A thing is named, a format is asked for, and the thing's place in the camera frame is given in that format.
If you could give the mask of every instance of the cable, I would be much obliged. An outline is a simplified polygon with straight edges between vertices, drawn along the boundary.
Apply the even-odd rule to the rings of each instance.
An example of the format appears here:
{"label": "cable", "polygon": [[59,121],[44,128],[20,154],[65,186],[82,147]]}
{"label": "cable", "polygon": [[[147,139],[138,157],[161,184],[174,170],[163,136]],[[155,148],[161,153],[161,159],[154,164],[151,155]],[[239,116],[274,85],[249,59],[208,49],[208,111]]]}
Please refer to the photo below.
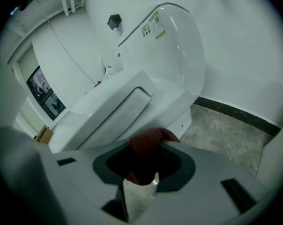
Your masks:
{"label": "cable", "polygon": [[46,14],[45,14],[45,11],[43,10],[42,6],[40,5],[39,1],[37,0],[37,3],[38,3],[38,6],[40,7],[40,9],[43,11],[43,14],[44,14],[44,17],[45,19],[47,20],[47,22],[49,23],[50,27],[52,28],[55,36],[57,37],[58,41],[60,42],[60,44],[62,45],[63,49],[67,52],[67,54],[69,55],[69,57],[73,60],[73,62],[77,65],[77,67],[96,85],[96,83],[90,78],[90,76],[88,76],[86,74],[86,72],[83,71],[83,69],[76,63],[76,61],[72,58],[72,56],[68,53],[68,51],[66,50],[66,48],[64,47],[64,45],[62,44],[61,40],[59,39],[59,37],[57,36],[54,28],[52,27],[49,19],[47,18]]}

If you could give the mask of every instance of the window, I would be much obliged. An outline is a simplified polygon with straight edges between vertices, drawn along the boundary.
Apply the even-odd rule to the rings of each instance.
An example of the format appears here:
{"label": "window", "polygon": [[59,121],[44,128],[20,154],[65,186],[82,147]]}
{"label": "window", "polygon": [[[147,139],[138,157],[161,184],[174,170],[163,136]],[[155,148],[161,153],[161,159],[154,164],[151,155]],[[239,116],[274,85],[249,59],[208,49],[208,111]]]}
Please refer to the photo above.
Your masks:
{"label": "window", "polygon": [[65,110],[66,107],[51,89],[40,67],[30,76],[27,84],[37,102],[52,120]]}

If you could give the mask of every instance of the toilet bowl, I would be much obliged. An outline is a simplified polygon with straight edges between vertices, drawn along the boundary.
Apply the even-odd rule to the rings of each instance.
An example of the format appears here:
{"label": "toilet bowl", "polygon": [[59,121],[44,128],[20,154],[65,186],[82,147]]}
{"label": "toilet bowl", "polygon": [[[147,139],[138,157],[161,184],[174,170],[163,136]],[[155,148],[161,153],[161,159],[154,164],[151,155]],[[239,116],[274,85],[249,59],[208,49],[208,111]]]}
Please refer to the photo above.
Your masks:
{"label": "toilet bowl", "polygon": [[128,23],[119,51],[123,71],[106,66],[105,79],[54,129],[52,152],[101,146],[154,127],[180,138],[191,125],[190,106],[205,75],[191,14],[171,3],[149,6]]}

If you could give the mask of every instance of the black baseboard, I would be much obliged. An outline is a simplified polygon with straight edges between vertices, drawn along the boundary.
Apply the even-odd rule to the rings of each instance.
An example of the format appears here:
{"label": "black baseboard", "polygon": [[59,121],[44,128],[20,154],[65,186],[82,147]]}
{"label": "black baseboard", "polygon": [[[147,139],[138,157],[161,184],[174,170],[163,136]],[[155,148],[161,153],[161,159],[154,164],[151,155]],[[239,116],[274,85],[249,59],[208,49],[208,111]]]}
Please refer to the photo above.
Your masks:
{"label": "black baseboard", "polygon": [[280,128],[274,124],[265,121],[262,118],[256,117],[248,112],[242,111],[238,108],[231,107],[229,105],[212,101],[203,97],[199,97],[194,104],[206,107],[208,109],[214,110],[216,112],[225,114],[227,116],[233,117],[237,120],[245,122],[261,131],[276,136],[280,132]]}

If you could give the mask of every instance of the marble floor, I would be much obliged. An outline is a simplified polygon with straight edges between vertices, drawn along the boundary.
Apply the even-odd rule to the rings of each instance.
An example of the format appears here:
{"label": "marble floor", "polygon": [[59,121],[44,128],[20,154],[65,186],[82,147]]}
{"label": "marble floor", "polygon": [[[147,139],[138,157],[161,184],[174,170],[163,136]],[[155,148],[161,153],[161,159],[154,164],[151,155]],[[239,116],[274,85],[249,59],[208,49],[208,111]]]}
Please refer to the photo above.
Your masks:
{"label": "marble floor", "polygon": [[198,105],[191,106],[193,123],[182,143],[218,153],[256,176],[263,146],[271,135],[237,119]]}

